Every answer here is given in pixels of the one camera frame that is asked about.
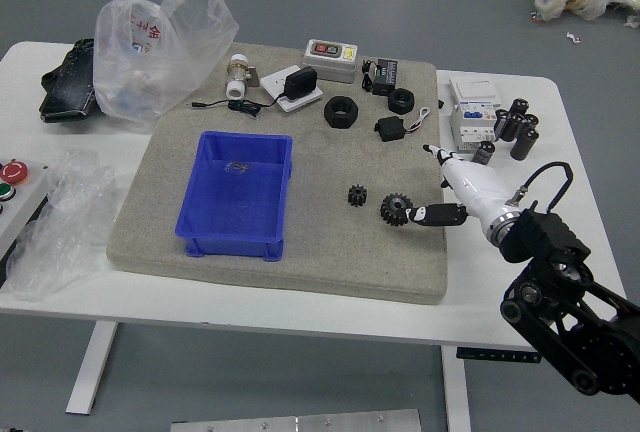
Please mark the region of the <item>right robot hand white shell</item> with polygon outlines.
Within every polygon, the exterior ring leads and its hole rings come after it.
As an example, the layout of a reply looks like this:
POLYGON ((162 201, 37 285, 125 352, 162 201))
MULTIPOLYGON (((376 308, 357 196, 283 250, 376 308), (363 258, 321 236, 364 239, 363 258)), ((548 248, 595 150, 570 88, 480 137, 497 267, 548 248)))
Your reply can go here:
POLYGON ((432 204, 407 208, 406 218, 422 226, 457 226, 468 216, 477 218, 489 236, 501 223, 515 221, 521 214, 518 206, 508 204, 512 193, 489 166, 459 158, 453 152, 434 145, 423 146, 441 167, 445 184, 458 204, 432 204))

